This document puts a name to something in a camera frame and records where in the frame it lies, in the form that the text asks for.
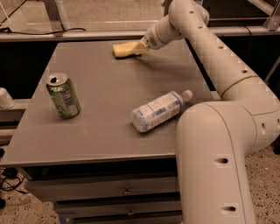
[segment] table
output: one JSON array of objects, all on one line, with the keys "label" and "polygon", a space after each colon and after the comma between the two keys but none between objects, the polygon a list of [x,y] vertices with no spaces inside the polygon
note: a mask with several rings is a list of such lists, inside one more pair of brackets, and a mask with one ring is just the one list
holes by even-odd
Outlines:
[{"label": "table", "polygon": [[[180,222],[179,115],[141,134],[130,113],[172,90],[193,92],[186,108],[213,97],[184,40],[115,59],[112,45],[123,42],[59,43],[0,164],[17,167],[27,190],[73,223]],[[73,119],[59,118],[46,91],[57,72],[80,100]]]}]

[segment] sponge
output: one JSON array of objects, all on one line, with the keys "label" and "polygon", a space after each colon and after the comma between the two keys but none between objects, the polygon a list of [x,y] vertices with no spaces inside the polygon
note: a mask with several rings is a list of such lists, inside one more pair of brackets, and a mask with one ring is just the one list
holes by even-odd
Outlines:
[{"label": "sponge", "polygon": [[125,58],[131,55],[140,55],[147,53],[147,49],[140,42],[127,42],[120,45],[113,45],[116,58]]}]

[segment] can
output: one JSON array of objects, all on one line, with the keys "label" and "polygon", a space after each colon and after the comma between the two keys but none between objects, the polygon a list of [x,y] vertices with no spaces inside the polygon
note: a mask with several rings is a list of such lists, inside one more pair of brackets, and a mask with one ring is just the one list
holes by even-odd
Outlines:
[{"label": "can", "polygon": [[77,116],[81,107],[71,80],[65,73],[53,73],[46,78],[46,89],[63,119]]}]

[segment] floor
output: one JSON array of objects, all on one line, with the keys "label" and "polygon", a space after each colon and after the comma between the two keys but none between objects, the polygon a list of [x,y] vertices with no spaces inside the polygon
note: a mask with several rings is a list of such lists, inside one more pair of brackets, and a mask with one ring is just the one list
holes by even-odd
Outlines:
[{"label": "floor", "polygon": [[[114,3],[121,4],[126,0],[114,0]],[[145,4],[149,0],[133,0],[134,4]],[[15,7],[13,2],[19,3],[23,1],[0,1],[2,4],[9,3],[9,7]],[[154,20],[162,16],[163,11],[157,7],[160,1],[156,0],[148,10],[131,11],[133,15],[130,20],[125,16],[128,8],[123,8],[115,12],[116,17],[106,18],[109,14],[110,0],[103,0],[103,4],[97,5],[100,0],[66,0],[66,8],[71,26],[83,26],[88,29],[129,29],[135,26],[131,21],[141,20],[139,29],[142,29],[152,23]],[[18,10],[7,22],[8,26],[16,31],[37,31],[45,32],[51,30],[51,26],[46,21],[46,9],[40,1],[28,1],[24,4],[21,10]],[[92,11],[96,7],[102,7],[105,13],[95,13],[95,18],[92,19]],[[38,17],[30,14],[31,11],[40,11]],[[280,156],[273,152],[274,147],[269,146],[263,150],[254,152],[246,157],[246,167],[248,174],[248,181],[252,193],[252,199],[255,206],[255,216],[257,224],[280,224]],[[18,188],[18,190],[25,191],[25,182]],[[32,195],[22,195],[19,192],[3,192],[0,191],[0,198],[6,200],[6,207],[0,209],[0,223],[5,224],[60,224],[58,215],[53,211],[52,203],[42,203]]]}]

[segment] drawer handle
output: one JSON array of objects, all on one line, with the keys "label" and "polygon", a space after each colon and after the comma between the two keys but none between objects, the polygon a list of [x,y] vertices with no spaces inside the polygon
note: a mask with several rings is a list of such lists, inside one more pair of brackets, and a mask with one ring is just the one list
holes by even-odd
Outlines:
[{"label": "drawer handle", "polygon": [[126,187],[125,191],[122,194],[124,196],[130,196],[132,194],[132,192],[130,191],[130,189],[128,187]]},{"label": "drawer handle", "polygon": [[133,215],[134,215],[133,211],[132,211],[132,210],[129,210],[128,216],[133,216]]}]

